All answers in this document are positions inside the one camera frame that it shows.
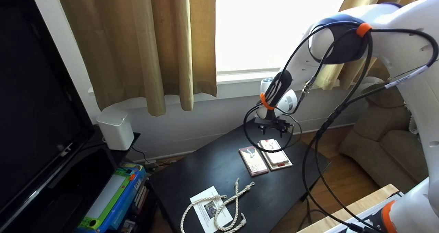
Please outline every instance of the couch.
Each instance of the couch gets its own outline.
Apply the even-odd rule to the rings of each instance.
[[[382,84],[376,84],[367,92]],[[409,191],[428,176],[418,136],[408,131],[410,113],[397,88],[366,98],[368,108],[340,145],[379,186]]]

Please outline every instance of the television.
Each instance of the television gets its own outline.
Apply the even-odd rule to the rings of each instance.
[[[94,127],[35,1],[0,0],[0,19],[0,232],[6,232],[34,200],[54,203],[40,197],[60,196],[50,183],[67,175]]]

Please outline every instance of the window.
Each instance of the window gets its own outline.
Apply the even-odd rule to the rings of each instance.
[[[216,0],[218,74],[278,70],[315,21],[343,0]]]

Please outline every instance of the curtain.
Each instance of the curtain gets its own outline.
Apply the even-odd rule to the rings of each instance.
[[[215,0],[60,0],[102,110],[145,97],[153,116],[165,94],[216,96]]]
[[[348,8],[376,3],[396,2],[401,5],[406,5],[413,1],[416,0],[344,0],[342,6],[340,7],[340,11]],[[364,65],[364,61],[365,59],[361,59],[345,64],[326,65],[317,76],[315,84],[324,90],[331,90],[334,87],[336,80],[339,79],[340,86],[346,90],[353,81],[358,79],[359,72]],[[387,80],[389,77],[384,64],[382,64],[380,61],[376,61],[376,58],[372,58],[368,69],[368,75],[375,75],[384,80]]]

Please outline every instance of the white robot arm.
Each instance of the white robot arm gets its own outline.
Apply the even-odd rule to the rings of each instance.
[[[341,64],[366,56],[368,43],[356,32],[341,37],[347,30],[358,27],[348,22],[365,22],[375,30],[371,32],[372,55],[381,59],[390,76],[396,79],[385,89],[397,85],[417,122],[429,172],[429,178],[400,200],[387,205],[387,212],[382,215],[383,225],[380,225],[385,232],[439,231],[439,63],[434,63],[438,52],[435,40],[439,40],[437,9],[439,0],[418,0],[404,7],[385,3],[342,11],[310,26],[302,39],[304,45],[290,57],[285,68],[274,78],[261,82],[258,104],[264,106],[256,109],[257,119],[262,121],[263,127],[279,129],[270,123],[282,114],[279,109],[297,109],[312,87],[320,61],[334,40],[339,39],[324,64]],[[322,28],[335,22],[347,23]],[[386,31],[388,29],[417,30],[434,40],[412,33]],[[307,86],[297,100],[290,86],[306,81]]]

